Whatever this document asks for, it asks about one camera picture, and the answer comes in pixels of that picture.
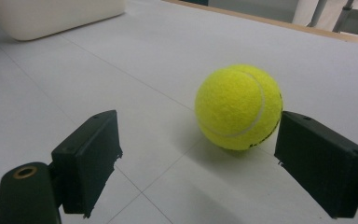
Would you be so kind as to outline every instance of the white tabletop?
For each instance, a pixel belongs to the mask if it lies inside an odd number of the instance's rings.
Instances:
[[[276,136],[243,153],[215,147],[193,104],[213,70],[250,63],[284,109],[358,144],[358,44],[158,0],[31,42],[0,30],[0,178],[115,109],[124,156],[90,219],[69,223],[358,223],[331,219],[273,157]]]

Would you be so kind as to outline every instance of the yellow tennis ball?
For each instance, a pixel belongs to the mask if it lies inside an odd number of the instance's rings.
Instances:
[[[235,64],[210,74],[195,101],[200,129],[216,145],[245,150],[266,140],[282,114],[278,84],[269,74]]]

